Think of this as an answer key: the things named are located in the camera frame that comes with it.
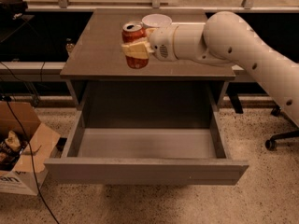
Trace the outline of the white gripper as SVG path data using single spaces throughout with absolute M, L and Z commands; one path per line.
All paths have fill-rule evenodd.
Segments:
M 139 38 L 133 42 L 123 43 L 122 52 L 125 56 L 136 59 L 148 59 L 154 52 L 154 56 L 164 62 L 173 62 L 178 58 L 174 50 L 174 35 L 176 25 L 160 28 L 145 29 L 147 38 Z

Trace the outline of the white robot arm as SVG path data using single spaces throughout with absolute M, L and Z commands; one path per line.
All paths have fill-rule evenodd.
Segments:
M 299 125 L 299 64 L 270 48 L 238 15 L 223 11 L 204 23 L 148 28 L 144 37 L 123 42 L 124 55 L 163 62 L 242 67 Z

